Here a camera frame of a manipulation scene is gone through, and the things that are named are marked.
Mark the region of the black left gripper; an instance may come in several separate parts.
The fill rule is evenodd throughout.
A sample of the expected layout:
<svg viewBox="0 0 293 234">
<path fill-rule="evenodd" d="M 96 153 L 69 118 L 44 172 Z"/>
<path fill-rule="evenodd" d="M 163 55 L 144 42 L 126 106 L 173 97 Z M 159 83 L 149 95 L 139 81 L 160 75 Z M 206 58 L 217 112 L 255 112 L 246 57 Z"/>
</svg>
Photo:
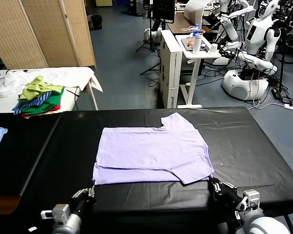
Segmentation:
<svg viewBox="0 0 293 234">
<path fill-rule="evenodd" d="M 88 186 L 88 188 L 78 190 L 71 199 L 72 205 L 72 214 L 76 214 L 78 216 L 88 215 L 92 206 L 96 203 L 95 199 L 95 181 L 92 180 Z"/>
</svg>

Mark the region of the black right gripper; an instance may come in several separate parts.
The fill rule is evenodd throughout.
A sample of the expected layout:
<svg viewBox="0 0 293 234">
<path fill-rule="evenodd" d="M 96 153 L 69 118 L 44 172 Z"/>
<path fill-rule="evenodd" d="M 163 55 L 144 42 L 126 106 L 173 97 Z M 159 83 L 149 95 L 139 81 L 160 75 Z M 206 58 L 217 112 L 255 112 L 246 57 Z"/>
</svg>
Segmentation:
<svg viewBox="0 0 293 234">
<path fill-rule="evenodd" d="M 235 185 L 220 181 L 215 177 L 209 177 L 209 191 L 213 194 L 214 201 L 217 205 L 225 207 L 228 210 L 241 210 L 242 197 L 237 194 Z"/>
</svg>

